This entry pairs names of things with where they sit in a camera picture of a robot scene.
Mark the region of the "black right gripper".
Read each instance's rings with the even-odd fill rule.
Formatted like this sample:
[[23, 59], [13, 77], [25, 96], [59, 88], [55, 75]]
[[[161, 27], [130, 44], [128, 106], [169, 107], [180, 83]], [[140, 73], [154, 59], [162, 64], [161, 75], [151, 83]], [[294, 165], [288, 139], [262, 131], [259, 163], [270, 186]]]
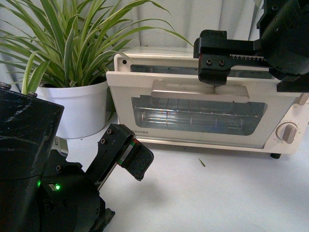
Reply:
[[227, 31], [205, 29], [194, 42], [193, 58], [201, 54], [262, 56], [269, 73], [280, 82], [278, 92], [309, 90], [309, 2], [266, 0], [257, 23], [260, 39], [227, 39]]

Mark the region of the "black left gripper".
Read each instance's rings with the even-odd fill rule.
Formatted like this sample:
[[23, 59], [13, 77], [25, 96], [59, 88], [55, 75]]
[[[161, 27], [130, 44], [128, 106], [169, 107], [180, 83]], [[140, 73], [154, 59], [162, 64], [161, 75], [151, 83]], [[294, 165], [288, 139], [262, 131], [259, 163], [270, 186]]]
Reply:
[[107, 128], [86, 174], [80, 163], [68, 162], [57, 150], [51, 150], [36, 196], [40, 231], [103, 231], [115, 212], [105, 207], [98, 189], [116, 165], [141, 181], [153, 160], [152, 151], [123, 124]]

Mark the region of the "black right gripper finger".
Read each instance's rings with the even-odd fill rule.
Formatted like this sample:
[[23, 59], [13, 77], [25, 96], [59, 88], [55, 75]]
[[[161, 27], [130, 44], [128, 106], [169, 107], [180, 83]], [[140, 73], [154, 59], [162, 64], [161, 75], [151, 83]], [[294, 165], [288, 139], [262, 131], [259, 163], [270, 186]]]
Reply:
[[263, 58], [253, 58], [240, 55], [213, 55], [201, 53], [198, 57], [199, 81], [218, 87], [227, 82], [231, 68], [235, 66], [269, 68]]

